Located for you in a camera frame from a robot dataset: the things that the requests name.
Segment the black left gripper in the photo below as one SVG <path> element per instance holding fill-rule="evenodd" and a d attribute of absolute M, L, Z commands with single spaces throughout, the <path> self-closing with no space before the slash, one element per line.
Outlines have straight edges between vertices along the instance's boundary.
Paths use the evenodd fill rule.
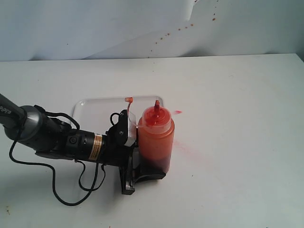
<path fill-rule="evenodd" d="M 119 168 L 121 193 L 132 195 L 135 184 L 143 181 L 161 180 L 166 173 L 150 165 L 141 164 L 138 139 L 131 140 L 131 146 L 120 144 L 124 135 L 120 131 L 110 129 L 105 133 L 105 149 L 101 155 L 104 165 Z"/>

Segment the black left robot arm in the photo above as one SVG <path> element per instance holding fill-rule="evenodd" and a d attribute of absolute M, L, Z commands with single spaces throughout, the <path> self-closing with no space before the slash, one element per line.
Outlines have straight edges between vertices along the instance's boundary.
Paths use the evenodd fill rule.
<path fill-rule="evenodd" d="M 65 113 L 47 112 L 38 105 L 17 106 L 0 97 L 0 123 L 8 138 L 32 148 L 40 157 L 116 166 L 122 194 L 131 195 L 135 183 L 161 180 L 166 173 L 143 161 L 133 165 L 133 158 L 139 157 L 138 130 L 126 109 L 116 115 L 117 123 L 100 135 L 81 130 L 77 121 Z"/>

